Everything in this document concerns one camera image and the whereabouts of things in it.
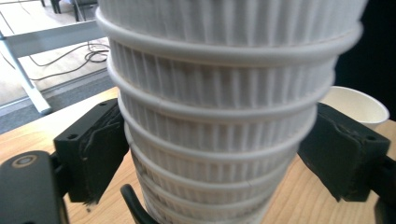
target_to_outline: wooden table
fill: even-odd
[[[14,155],[30,150],[54,151],[52,140],[94,105],[116,98],[116,88],[90,99],[71,105],[61,111],[33,121],[11,132],[0,135],[0,163]],[[376,129],[393,142],[396,141],[396,122],[388,120]],[[393,144],[389,155],[396,158]],[[117,171],[103,198],[91,212],[81,203],[70,203],[64,197],[72,224],[76,223],[134,223],[120,195],[120,187],[131,184],[142,201],[130,153]],[[377,196],[371,193],[367,203],[338,203],[318,178],[308,170],[297,156],[291,163],[284,180],[276,190],[263,223],[375,223],[374,205]]]

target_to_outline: chair leg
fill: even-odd
[[[79,21],[79,17],[78,17],[78,7],[77,7],[76,4],[73,5],[73,9],[74,9],[74,11],[75,11],[75,18],[76,18],[76,21]]]
[[[59,2],[60,2],[61,0],[54,0],[54,2],[56,3],[56,8],[58,9],[58,13],[59,14],[61,14],[62,12],[61,12],[61,7],[59,6]]]

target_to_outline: black plastic part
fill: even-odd
[[[73,185],[72,175],[70,174],[70,170],[64,164],[61,164],[56,152],[52,153],[50,158],[55,173],[56,185],[58,186],[59,194],[63,197]]]
[[[396,208],[390,206],[381,199],[375,204],[375,223],[376,224],[395,224]]]
[[[387,154],[390,141],[328,105],[318,104],[318,118],[298,154],[338,201],[365,202],[369,174]]]
[[[384,157],[379,163],[370,174],[368,184],[383,202],[396,208],[396,161]]]
[[[68,223],[50,155],[30,151],[0,166],[1,224]]]
[[[158,224],[158,222],[153,219],[140,204],[131,185],[122,186],[121,194],[128,205],[136,224]]]
[[[112,99],[95,106],[54,139],[59,161],[72,176],[71,202],[99,202],[128,152],[123,122],[117,99]]]

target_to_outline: cup rim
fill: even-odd
[[[239,182],[227,182],[227,183],[209,183],[209,182],[202,182],[198,180],[188,179],[187,177],[175,175],[167,170],[162,169],[160,166],[155,164],[149,158],[147,158],[144,153],[140,150],[140,148],[134,143],[130,142],[131,150],[133,154],[137,157],[141,165],[146,166],[146,169],[150,169],[151,172],[155,173],[156,175],[160,175],[163,178],[167,179],[167,181],[172,181],[177,183],[178,185],[183,185],[189,189],[199,189],[202,191],[209,191],[209,190],[217,190],[217,191],[236,191],[240,189],[246,188],[257,188],[263,182],[276,178],[276,175],[279,175],[286,171],[287,167],[289,166],[289,161],[284,161],[278,167],[273,169],[272,171],[268,172],[266,175],[259,176],[257,178],[251,179],[249,181],[239,181]],[[135,166],[137,172],[142,172],[139,168],[139,165]]]
[[[154,181],[152,181],[146,174],[139,174],[136,173],[138,176],[140,176],[140,181],[143,181],[145,187],[149,188],[150,191],[152,191],[154,194],[159,194],[162,197],[166,198],[166,200],[171,201],[172,203],[176,203],[179,206],[186,206],[192,209],[197,209],[197,210],[234,210],[237,209],[238,207],[241,206],[251,206],[253,204],[257,203],[263,203],[264,201],[269,200],[270,195],[272,194],[272,191],[275,190],[275,188],[269,188],[269,190],[265,191],[265,193],[260,194],[259,197],[253,197],[246,199],[244,201],[239,201],[235,203],[197,203],[197,202],[192,202],[188,201],[183,198],[179,198],[176,195],[164,190],[161,188],[159,185],[157,185]]]
[[[148,197],[148,195],[146,195],[145,192],[143,192],[143,196],[145,197],[145,200],[147,200],[146,198]],[[195,224],[233,224],[233,223],[240,223],[241,221],[246,221],[246,220],[254,220],[255,218],[257,218],[261,213],[263,213],[264,211],[266,211],[268,209],[268,204],[265,205],[264,207],[259,207],[258,209],[254,210],[253,212],[251,212],[250,214],[246,214],[244,216],[241,217],[237,217],[237,218],[233,218],[231,220],[222,220],[222,221],[202,221],[202,220],[196,220],[192,217],[186,217],[183,216],[179,213],[176,213],[175,211],[169,209],[168,207],[166,207],[163,203],[156,201],[155,199],[151,199],[148,198],[148,207],[151,210],[154,210],[154,212],[156,214],[158,214],[159,212],[157,211],[157,208],[153,208],[152,203],[154,203],[156,207],[162,209],[162,212],[165,213],[168,216],[171,216],[173,218],[177,218],[177,219],[182,219],[184,222],[186,223],[195,223]]]
[[[343,87],[343,86],[331,86],[330,90],[342,90],[342,91],[349,91],[349,92],[353,92],[354,94],[357,94],[361,97],[364,97],[366,99],[368,99],[369,101],[373,102],[374,104],[376,104],[378,106],[378,108],[380,109],[380,111],[382,112],[382,119],[376,120],[376,121],[370,121],[370,120],[358,120],[356,119],[356,121],[369,126],[369,127],[375,127],[376,125],[385,122],[387,119],[389,119],[389,111],[388,109],[381,103],[379,102],[377,99],[375,99],[373,96],[362,92],[362,91],[358,91],[349,87]]]
[[[308,106],[316,104],[328,92],[334,80],[334,76],[329,76],[328,80],[320,88],[316,89],[315,92],[290,104],[255,109],[222,109],[183,105],[139,90],[118,74],[111,56],[107,57],[107,71],[110,78],[120,88],[122,93],[133,97],[137,102],[146,107],[168,117],[199,122],[215,121],[229,123],[285,118],[286,116],[305,110]]]
[[[352,48],[362,34],[362,25],[357,22],[349,32],[325,41],[285,47],[242,48],[181,42],[139,34],[112,23],[105,18],[100,8],[96,10],[95,16],[106,35],[125,46],[182,62],[223,66],[268,67],[317,62]]]
[[[131,117],[131,115],[126,110],[122,100],[120,100],[120,97],[119,97],[119,108],[125,121],[129,125],[131,125],[134,131],[137,132],[141,138],[144,139],[143,141],[146,141],[147,143],[154,145],[159,150],[162,150],[166,153],[177,155],[178,157],[184,157],[189,159],[194,158],[197,161],[227,162],[227,163],[230,162],[237,163],[240,161],[257,160],[258,158],[269,156],[280,151],[285,151],[293,147],[298,147],[299,142],[302,141],[304,137],[308,135],[311,128],[314,126],[317,118],[316,116],[317,110],[316,107],[314,107],[314,109],[312,109],[311,112],[310,120],[305,124],[305,126],[301,130],[299,130],[297,133],[292,135],[286,141],[283,141],[280,144],[277,144],[275,146],[263,150],[254,150],[246,153],[207,152],[207,151],[203,152],[203,151],[175,145],[173,143],[164,141],[153,134],[150,134],[142,127],[140,127],[140,125],[138,125],[137,122]],[[125,132],[128,134],[131,133],[129,130],[130,127],[129,125],[125,125]]]

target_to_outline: floor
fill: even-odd
[[[43,7],[40,1],[23,2],[16,0],[0,0],[0,31],[4,36],[13,34],[23,34],[37,30],[44,30],[54,27],[75,23],[73,7],[65,2],[60,2],[62,14],[55,14],[52,10],[50,0],[46,0],[46,6]],[[86,16],[86,20],[94,20],[94,7],[82,8],[81,12]],[[94,40],[92,44],[96,45],[91,48],[93,50],[105,49],[103,45],[108,45],[106,38]],[[31,57],[20,58],[20,62],[27,72],[29,78],[41,78],[53,74],[67,72],[84,64],[85,55],[90,52],[87,46],[77,49],[71,53],[68,51],[86,45],[81,43],[67,48],[51,50]],[[48,66],[37,66],[38,64],[50,63],[58,57],[66,54],[61,60]],[[101,61],[105,59],[104,55],[94,56],[95,60]],[[49,77],[40,81],[34,81],[41,90],[47,90],[57,85],[62,85],[70,80],[83,77],[92,72],[106,68],[106,63],[87,63],[75,72],[65,75]],[[26,98],[26,93],[18,81],[15,70],[0,55],[0,108],[12,104],[20,99]]]

